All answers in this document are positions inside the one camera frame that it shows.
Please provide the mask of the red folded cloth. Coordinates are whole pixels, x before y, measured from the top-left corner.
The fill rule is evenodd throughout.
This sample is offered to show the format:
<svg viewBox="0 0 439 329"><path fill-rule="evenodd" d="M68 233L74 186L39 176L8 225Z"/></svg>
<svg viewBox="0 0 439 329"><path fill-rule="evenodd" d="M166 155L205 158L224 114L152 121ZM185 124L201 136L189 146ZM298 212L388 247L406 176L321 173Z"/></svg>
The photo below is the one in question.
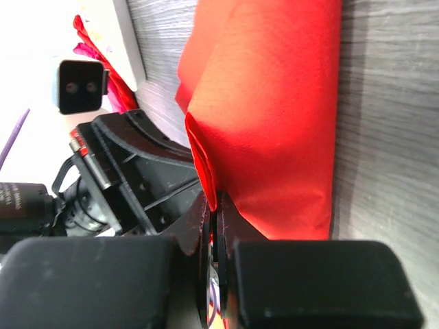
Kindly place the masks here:
<svg viewBox="0 0 439 329"><path fill-rule="evenodd" d="M139 107L134 93L93 43L79 14L73 19L73 27L82 40L82 42L79 42L73 49L73 52L77 55L86 56L87 58L101 62L104 68L109 71L107 97L112 106L112 110L114 112L123 113L138 109Z"/></svg>

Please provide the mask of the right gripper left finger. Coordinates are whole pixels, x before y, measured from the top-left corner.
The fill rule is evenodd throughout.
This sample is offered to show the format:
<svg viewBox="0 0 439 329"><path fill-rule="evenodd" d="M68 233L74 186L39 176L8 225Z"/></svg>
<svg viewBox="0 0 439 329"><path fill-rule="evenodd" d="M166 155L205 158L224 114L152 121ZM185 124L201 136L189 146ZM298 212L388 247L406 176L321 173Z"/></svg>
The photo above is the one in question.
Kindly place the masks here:
<svg viewBox="0 0 439 329"><path fill-rule="evenodd" d="M1 327L205 328L209 217L199 194L156 236L17 243L1 263Z"/></svg>

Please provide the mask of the red paper napkin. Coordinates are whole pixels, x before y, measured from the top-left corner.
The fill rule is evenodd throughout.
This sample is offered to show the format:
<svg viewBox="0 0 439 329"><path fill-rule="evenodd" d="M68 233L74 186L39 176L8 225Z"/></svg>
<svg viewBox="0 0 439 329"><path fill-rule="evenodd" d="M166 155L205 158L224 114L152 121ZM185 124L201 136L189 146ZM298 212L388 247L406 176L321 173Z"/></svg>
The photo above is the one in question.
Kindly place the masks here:
<svg viewBox="0 0 439 329"><path fill-rule="evenodd" d="M199 1L176 101L208 205L269 239L323 240L332 211L340 1Z"/></svg>

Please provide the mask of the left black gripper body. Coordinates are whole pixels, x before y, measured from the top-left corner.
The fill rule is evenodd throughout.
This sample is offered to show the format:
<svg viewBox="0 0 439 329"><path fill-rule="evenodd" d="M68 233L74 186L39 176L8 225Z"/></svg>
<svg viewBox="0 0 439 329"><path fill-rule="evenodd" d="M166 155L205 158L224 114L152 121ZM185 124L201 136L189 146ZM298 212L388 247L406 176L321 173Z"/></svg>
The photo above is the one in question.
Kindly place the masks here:
<svg viewBox="0 0 439 329"><path fill-rule="evenodd" d="M103 114L71 131L73 154L52 184L56 236L107 230L156 235L201 193L191 151L142 110Z"/></svg>

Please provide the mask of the floral rectangular tray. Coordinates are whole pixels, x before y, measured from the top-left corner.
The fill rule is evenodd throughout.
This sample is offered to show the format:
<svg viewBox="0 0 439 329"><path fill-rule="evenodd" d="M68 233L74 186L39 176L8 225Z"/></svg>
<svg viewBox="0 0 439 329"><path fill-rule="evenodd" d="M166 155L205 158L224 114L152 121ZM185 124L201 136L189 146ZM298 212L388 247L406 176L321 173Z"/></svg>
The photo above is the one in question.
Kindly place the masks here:
<svg viewBox="0 0 439 329"><path fill-rule="evenodd" d="M128 2L124 0L78 1L79 13L90 39L135 92L146 80L145 69Z"/></svg>

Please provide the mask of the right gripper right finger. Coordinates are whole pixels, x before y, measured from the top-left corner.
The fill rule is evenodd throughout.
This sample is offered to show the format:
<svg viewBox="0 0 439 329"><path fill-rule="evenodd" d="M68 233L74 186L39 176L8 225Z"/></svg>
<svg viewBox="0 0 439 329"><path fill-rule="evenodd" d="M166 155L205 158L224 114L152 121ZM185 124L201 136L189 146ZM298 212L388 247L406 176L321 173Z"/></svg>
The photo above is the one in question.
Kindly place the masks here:
<svg viewBox="0 0 439 329"><path fill-rule="evenodd" d="M222 193L215 212L229 328L421 328L397 255L378 241L269 240Z"/></svg>

